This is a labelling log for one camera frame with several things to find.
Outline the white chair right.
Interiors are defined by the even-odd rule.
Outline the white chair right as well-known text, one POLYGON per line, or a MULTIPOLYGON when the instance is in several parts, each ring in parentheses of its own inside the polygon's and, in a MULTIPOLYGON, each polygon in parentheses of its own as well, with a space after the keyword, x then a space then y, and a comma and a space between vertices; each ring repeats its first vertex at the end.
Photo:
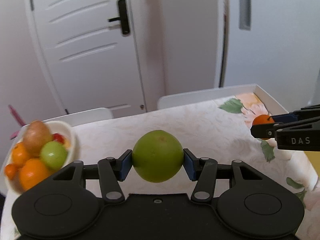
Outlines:
POLYGON ((270 96, 270 94, 268 94, 268 92, 266 92, 257 84, 212 88, 180 94, 166 95, 158 100, 157 109, 183 106, 208 100, 226 98, 244 93, 254 93, 272 114, 277 115, 285 114, 288 112, 277 100, 275 100, 272 96, 270 96))

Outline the orange in bowl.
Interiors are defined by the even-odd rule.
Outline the orange in bowl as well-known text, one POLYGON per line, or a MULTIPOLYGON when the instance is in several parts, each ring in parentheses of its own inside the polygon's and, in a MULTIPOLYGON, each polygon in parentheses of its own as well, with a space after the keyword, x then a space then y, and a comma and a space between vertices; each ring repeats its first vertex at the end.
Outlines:
POLYGON ((12 162, 18 167, 22 167, 31 158, 24 143, 18 142, 11 151, 12 162))

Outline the white wardrobe door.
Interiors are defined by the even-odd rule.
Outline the white wardrobe door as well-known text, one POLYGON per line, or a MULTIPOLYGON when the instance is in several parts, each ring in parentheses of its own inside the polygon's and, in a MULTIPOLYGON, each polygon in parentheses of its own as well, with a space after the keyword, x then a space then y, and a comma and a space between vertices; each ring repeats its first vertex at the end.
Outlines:
POLYGON ((224 86, 255 83, 285 109, 319 104, 319 0, 226 0, 224 86))

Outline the small tangerine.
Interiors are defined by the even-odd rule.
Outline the small tangerine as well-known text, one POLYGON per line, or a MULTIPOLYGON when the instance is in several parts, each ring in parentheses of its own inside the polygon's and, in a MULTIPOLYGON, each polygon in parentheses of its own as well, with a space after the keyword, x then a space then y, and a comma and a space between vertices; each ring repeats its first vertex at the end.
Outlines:
POLYGON ((268 123, 274 123, 274 120, 271 118, 271 116, 266 115, 266 114, 262 114, 257 116, 253 122, 252 122, 252 126, 253 125, 259 125, 259 124, 268 124, 268 123))
POLYGON ((15 164, 8 164, 4 168, 4 174, 9 180, 13 180, 16 177, 19 167, 15 164))

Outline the white oval duck bowl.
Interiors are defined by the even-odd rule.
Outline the white oval duck bowl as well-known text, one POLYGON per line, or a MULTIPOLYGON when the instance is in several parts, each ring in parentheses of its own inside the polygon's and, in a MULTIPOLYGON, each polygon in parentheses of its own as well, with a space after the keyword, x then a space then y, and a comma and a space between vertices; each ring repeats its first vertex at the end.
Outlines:
POLYGON ((4 167, 8 189, 22 194, 75 159, 76 135, 64 121, 35 120, 13 144, 4 167))

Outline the white chair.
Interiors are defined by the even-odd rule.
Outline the white chair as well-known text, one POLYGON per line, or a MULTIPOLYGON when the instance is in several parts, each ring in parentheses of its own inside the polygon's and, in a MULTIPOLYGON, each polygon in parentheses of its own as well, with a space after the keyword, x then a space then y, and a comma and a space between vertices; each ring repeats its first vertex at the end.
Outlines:
MULTIPOLYGON (((76 145, 77 137, 73 130, 76 126, 89 124, 96 121, 103 121, 113 119, 112 112, 107 108, 96 108, 69 115, 58 116, 46 120, 47 126, 52 133, 59 133, 65 136, 70 142, 70 149, 68 150, 68 157, 64 163, 67 165, 76 159, 76 145)), ((11 162, 11 151, 8 151, 7 157, 1 168, 1 194, 7 195, 9 189, 13 190, 17 194, 21 193, 19 184, 16 181, 9 181, 4 175, 4 168, 11 162)))
POLYGON ((288 112, 277 100, 275 100, 272 96, 270 96, 270 94, 268 94, 268 92, 266 92, 257 84, 212 88, 180 94, 166 95, 158 100, 157 109, 183 106, 208 100, 226 98, 244 93, 254 93, 272 114, 277 115, 285 114, 288 112))

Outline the green apple in bowl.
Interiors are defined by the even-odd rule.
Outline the green apple in bowl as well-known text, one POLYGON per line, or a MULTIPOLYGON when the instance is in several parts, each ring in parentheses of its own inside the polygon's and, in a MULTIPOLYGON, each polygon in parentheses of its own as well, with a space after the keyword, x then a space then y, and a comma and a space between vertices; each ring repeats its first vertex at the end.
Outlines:
POLYGON ((56 141, 46 143, 40 151, 41 161, 52 170, 59 170, 67 159, 68 151, 56 141))

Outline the white chair left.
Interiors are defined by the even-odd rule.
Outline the white chair left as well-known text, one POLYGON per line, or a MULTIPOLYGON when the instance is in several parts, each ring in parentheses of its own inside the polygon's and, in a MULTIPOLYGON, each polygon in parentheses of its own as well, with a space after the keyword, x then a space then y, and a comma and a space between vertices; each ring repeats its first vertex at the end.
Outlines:
MULTIPOLYGON (((73 130, 76 126, 89 124, 96 121, 103 121, 113 119, 112 112, 107 108, 96 108, 69 115, 58 116, 46 120, 47 126, 52 133, 59 133, 65 136, 70 142, 70 149, 68 150, 68 157, 64 163, 67 165, 76 159, 76 145, 77 137, 73 130)), ((8 151, 7 157, 1 168, 1 194, 7 195, 9 189, 13 190, 17 194, 21 193, 19 184, 16 181, 9 181, 4 175, 4 168, 11 162, 11 151, 8 151)))

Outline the red cherry tomato right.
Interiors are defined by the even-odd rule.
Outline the red cherry tomato right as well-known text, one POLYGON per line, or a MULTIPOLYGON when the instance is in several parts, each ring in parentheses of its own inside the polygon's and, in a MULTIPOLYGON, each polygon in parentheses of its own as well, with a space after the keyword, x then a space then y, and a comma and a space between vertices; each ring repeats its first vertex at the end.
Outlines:
POLYGON ((53 140, 56 142, 59 142, 60 144, 64 145, 65 144, 65 137, 61 135, 60 133, 54 133, 53 134, 53 140))

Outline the pink handled tool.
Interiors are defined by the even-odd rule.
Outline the pink handled tool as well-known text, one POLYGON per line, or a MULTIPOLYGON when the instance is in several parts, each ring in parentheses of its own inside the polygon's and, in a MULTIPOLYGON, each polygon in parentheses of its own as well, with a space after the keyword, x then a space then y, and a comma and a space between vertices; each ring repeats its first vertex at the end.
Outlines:
MULTIPOLYGON (((19 115, 19 113, 16 111, 16 109, 12 105, 8 105, 9 111, 11 116, 14 118, 14 120, 19 124, 20 127, 23 127, 26 125, 25 121, 22 119, 22 117, 19 115)), ((19 133, 19 130, 12 133, 10 136, 10 140, 13 140, 17 137, 19 133)))

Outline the green apple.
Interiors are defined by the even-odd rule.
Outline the green apple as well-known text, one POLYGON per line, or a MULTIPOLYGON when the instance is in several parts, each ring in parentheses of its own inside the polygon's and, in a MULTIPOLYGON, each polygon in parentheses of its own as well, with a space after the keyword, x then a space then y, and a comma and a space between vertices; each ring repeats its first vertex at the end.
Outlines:
POLYGON ((52 170, 59 170, 67 159, 68 151, 56 141, 46 143, 40 151, 41 161, 52 170))
POLYGON ((132 161, 138 175, 151 183, 171 179, 182 167, 184 152, 170 133, 154 130, 143 135, 132 150, 132 161))

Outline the large orange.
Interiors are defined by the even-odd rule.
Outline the large orange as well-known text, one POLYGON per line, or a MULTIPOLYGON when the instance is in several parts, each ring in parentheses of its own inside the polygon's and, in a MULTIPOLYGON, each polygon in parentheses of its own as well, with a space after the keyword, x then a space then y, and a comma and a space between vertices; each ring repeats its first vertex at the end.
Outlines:
POLYGON ((23 191, 28 191, 52 174, 53 172, 39 158, 32 158, 20 169, 18 179, 23 191))

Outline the red yellow apple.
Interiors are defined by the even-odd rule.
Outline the red yellow apple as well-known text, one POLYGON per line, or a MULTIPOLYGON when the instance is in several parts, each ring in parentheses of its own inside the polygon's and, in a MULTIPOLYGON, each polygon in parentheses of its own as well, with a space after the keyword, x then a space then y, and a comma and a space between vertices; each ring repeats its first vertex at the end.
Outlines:
POLYGON ((49 127, 40 120, 30 123, 23 135, 23 144, 26 151, 33 157, 38 157, 43 146, 53 141, 49 127))

